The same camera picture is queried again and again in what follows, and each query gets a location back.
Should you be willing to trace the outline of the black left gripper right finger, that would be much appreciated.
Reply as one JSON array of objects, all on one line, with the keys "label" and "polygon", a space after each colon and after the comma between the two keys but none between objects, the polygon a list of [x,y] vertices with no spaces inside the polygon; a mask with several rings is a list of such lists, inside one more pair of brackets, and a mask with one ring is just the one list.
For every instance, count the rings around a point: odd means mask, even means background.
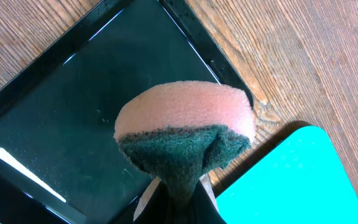
[{"label": "black left gripper right finger", "polygon": [[192,198],[193,223],[226,224],[219,214],[216,197],[208,174],[202,175],[196,185]]}]

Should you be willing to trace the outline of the grey-green sponge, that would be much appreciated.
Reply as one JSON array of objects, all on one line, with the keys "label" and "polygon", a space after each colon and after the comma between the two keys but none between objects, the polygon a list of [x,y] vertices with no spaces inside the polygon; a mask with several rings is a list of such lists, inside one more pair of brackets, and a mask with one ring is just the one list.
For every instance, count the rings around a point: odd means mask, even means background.
[{"label": "grey-green sponge", "polygon": [[256,130],[245,91],[182,81],[156,85],[120,110],[114,138],[140,171],[158,177],[179,206],[200,177],[251,148]]}]

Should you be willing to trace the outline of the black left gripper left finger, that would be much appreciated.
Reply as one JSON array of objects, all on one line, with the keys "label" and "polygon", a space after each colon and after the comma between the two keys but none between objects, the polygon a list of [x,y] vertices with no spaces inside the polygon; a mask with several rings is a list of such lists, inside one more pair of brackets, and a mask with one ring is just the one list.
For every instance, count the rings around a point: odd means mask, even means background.
[{"label": "black left gripper left finger", "polygon": [[178,223],[177,206],[168,187],[158,178],[146,188],[134,212],[134,224]]}]

